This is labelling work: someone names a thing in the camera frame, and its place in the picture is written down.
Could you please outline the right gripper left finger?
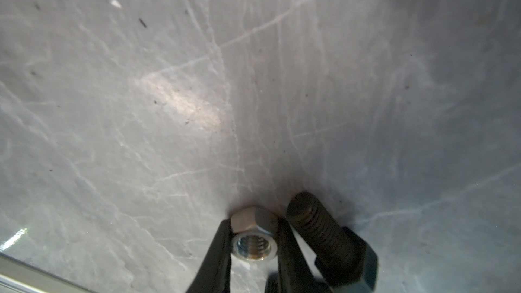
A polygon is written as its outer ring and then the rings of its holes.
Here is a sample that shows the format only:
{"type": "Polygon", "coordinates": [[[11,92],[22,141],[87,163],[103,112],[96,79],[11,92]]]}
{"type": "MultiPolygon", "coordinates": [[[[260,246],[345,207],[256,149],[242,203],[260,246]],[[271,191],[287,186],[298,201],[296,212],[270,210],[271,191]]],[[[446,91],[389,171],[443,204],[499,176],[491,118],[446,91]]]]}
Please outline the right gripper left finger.
{"type": "Polygon", "coordinates": [[[188,293],[230,293],[231,239],[231,220],[223,220],[188,293]]]}

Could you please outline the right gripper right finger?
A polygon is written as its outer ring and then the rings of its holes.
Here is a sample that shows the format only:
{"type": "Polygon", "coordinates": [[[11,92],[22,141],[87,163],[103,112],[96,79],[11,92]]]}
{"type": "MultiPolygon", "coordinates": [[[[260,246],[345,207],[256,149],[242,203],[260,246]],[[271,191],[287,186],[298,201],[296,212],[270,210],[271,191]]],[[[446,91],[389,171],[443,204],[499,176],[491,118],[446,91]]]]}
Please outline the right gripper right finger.
{"type": "Polygon", "coordinates": [[[328,284],[314,278],[286,219],[279,220],[277,243],[278,272],[267,278],[266,293],[331,292],[328,284]]]}

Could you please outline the black bolt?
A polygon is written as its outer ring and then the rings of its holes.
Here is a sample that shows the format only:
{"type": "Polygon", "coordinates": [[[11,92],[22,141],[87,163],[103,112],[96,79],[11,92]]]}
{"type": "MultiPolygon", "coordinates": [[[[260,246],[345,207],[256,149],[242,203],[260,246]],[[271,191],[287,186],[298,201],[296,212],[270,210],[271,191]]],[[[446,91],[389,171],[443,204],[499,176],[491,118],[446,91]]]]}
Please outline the black bolt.
{"type": "Polygon", "coordinates": [[[315,195],[295,195],[286,220],[315,252],[315,266],[333,292],[375,291],[376,252],[350,228],[340,226],[315,195]]]}

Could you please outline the silver nut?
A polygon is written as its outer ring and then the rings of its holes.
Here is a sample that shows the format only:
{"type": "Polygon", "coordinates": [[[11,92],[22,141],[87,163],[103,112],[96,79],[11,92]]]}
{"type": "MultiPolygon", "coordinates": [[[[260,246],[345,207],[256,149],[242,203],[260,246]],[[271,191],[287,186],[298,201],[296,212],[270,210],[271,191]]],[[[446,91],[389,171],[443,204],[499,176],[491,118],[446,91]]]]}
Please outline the silver nut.
{"type": "Polygon", "coordinates": [[[231,216],[231,251],[245,262],[273,260],[278,253],[279,217],[258,206],[244,208],[231,216]]]}

